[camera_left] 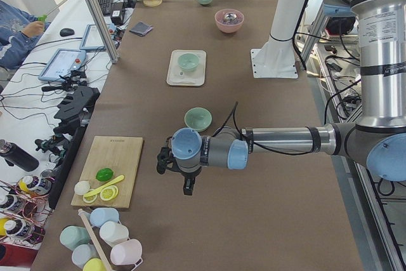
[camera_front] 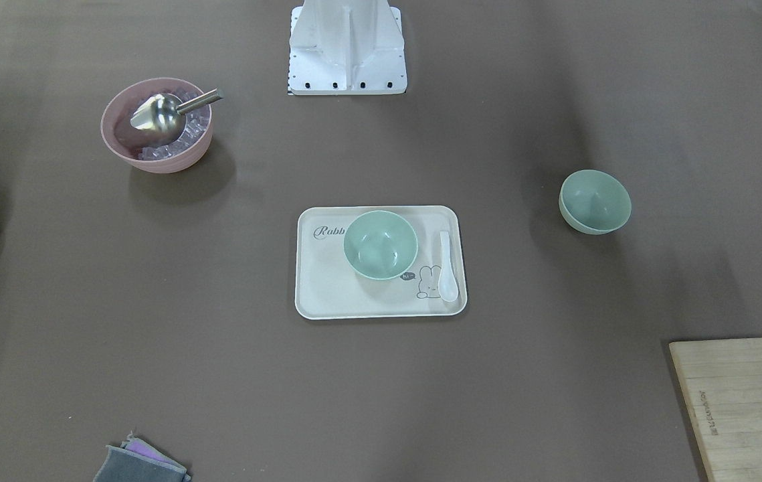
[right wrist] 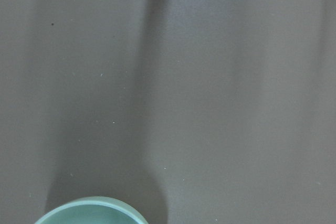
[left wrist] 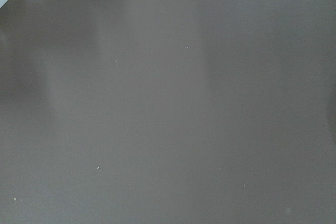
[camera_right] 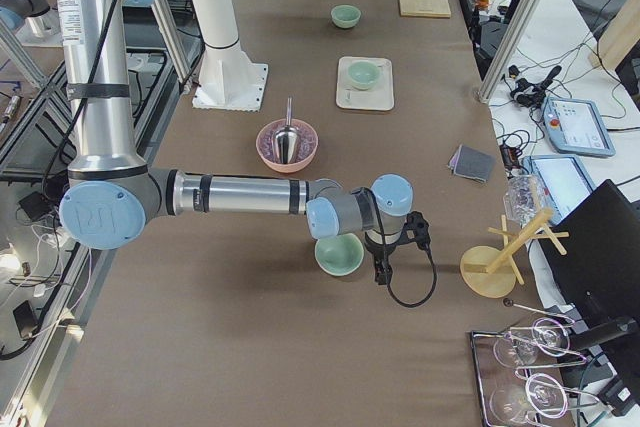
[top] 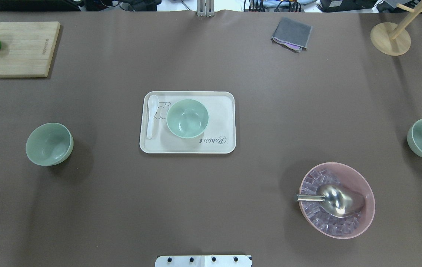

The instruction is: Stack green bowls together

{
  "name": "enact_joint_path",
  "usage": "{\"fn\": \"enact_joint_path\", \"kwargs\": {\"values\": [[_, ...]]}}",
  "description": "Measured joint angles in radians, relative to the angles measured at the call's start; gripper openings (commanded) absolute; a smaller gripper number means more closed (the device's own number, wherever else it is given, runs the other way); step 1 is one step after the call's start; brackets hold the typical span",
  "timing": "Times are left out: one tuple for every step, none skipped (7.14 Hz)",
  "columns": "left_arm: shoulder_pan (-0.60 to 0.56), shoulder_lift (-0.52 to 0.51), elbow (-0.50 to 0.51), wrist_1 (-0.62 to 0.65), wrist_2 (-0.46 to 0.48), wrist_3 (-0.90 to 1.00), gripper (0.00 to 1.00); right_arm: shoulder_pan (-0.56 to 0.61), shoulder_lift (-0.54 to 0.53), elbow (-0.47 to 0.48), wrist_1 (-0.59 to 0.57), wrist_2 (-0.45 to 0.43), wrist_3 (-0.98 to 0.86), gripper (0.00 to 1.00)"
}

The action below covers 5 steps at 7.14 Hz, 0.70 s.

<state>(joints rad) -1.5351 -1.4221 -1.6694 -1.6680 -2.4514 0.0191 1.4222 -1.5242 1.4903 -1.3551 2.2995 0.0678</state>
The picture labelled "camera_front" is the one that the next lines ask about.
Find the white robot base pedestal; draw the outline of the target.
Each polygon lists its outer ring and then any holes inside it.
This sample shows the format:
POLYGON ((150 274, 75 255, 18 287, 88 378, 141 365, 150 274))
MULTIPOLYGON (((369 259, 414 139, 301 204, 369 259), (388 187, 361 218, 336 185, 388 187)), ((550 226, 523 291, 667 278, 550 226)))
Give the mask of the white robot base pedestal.
POLYGON ((404 94, 402 16, 387 1, 304 1, 291 12, 287 92, 404 94))

